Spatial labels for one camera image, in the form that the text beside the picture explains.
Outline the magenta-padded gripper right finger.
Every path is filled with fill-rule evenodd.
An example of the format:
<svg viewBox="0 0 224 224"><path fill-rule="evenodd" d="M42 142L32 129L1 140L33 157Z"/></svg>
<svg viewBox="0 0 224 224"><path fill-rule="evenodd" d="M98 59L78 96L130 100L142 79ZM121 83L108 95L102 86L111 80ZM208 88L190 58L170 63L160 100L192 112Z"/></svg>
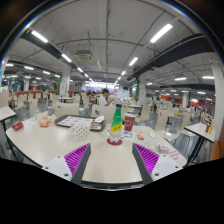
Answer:
<svg viewBox="0 0 224 224"><path fill-rule="evenodd" d="M144 185L182 169L182 166L167 154L158 155L150 149L136 143L132 146L132 154L137 162Z"/></svg>

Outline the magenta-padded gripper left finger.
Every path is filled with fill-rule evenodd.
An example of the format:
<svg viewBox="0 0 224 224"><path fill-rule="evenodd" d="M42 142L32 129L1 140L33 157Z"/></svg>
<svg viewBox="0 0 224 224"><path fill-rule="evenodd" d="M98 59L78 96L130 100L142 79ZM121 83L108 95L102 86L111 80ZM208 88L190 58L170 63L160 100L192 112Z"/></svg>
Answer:
<svg viewBox="0 0 224 224"><path fill-rule="evenodd" d="M90 154L91 145L85 144L66 155L56 155L42 169L80 185Z"/></svg>

